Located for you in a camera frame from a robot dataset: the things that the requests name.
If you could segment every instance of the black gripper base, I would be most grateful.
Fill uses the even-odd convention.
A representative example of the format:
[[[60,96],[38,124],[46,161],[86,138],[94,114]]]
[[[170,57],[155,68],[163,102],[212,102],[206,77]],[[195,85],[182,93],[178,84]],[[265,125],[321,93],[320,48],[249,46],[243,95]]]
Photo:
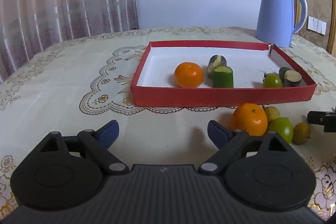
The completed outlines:
[[[306,207],[288,212],[260,211],[239,203],[215,176],[192,165],[135,165],[108,177],[89,201],[62,211],[20,206],[3,224],[320,224]]]

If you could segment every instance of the blue electric kettle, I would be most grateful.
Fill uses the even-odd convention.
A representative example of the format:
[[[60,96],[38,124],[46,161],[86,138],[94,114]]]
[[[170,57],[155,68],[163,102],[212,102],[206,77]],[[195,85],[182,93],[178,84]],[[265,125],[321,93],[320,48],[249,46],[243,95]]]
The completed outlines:
[[[305,24],[307,0],[299,0],[302,12],[298,25],[294,26],[294,0],[261,0],[256,38],[278,47],[289,47],[293,34]]]

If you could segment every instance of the tablecloth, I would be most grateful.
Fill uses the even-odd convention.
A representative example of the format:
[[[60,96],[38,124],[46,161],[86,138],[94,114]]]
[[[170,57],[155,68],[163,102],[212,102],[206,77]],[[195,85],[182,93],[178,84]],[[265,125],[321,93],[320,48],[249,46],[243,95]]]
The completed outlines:
[[[59,43],[37,54],[0,86],[0,219],[16,207],[10,188],[13,170],[50,131],[76,135],[98,129],[112,119],[120,136],[110,147],[127,165],[194,164],[217,149],[207,137],[209,120],[224,121],[232,107],[156,108],[133,106],[130,82],[149,41],[234,40],[260,42],[253,31],[237,27],[161,28],[110,33]],[[316,81],[309,102],[277,104],[295,125],[310,110],[336,105],[336,59],[324,49],[294,36],[284,51]],[[335,211],[336,134],[311,126],[311,138],[294,149],[316,175],[309,202],[327,219]]]

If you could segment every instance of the yellow lime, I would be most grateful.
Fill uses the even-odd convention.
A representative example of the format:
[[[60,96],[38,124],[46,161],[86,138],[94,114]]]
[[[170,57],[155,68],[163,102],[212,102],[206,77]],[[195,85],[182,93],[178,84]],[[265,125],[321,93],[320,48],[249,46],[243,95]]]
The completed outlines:
[[[266,113],[266,116],[267,116],[267,121],[268,121],[268,124],[270,124],[272,121],[280,118],[280,112],[279,110],[274,107],[274,106],[268,106],[268,107],[265,107],[264,108],[264,111]]]
[[[304,144],[310,138],[310,128],[304,122],[298,123],[293,131],[293,143],[295,144]]]

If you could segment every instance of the green lime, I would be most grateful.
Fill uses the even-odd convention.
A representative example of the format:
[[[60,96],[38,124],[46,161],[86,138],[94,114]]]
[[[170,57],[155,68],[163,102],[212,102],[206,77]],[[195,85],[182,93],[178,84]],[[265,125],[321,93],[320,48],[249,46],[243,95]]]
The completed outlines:
[[[265,107],[264,108],[264,111],[266,113],[266,116],[267,116],[267,121],[268,121],[268,124],[270,124],[272,121],[280,118],[280,112],[279,110],[274,107],[274,106],[268,106],[268,107]]]
[[[277,132],[287,143],[291,143],[293,139],[293,125],[288,118],[280,117],[272,121],[266,132],[268,131]]]
[[[298,123],[293,130],[293,143],[304,144],[310,138],[310,128],[304,123]]]
[[[263,82],[264,88],[281,88],[282,82],[280,77],[276,73],[268,74]]]

